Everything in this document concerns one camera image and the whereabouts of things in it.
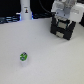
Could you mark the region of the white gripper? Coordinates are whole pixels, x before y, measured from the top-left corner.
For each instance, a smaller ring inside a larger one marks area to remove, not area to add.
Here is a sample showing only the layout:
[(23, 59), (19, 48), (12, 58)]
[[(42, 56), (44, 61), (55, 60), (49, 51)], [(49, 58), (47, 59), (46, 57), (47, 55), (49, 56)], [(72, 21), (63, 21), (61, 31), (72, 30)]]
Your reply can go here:
[[(51, 12), (57, 18), (72, 21), (72, 23), (68, 27), (72, 35), (76, 22), (79, 22), (81, 20), (81, 7), (77, 4), (77, 0), (55, 0), (53, 2)], [(57, 23), (58, 21), (53, 16), (51, 26), (53, 34), (56, 34)]]

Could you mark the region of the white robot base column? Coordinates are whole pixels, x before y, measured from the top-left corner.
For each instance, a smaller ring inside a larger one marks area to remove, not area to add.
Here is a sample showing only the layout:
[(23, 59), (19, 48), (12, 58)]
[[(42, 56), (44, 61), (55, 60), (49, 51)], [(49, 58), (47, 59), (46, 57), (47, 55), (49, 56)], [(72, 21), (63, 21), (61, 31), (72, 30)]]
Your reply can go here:
[(30, 8), (30, 0), (20, 0), (21, 1), (21, 19), (31, 20), (32, 12)]

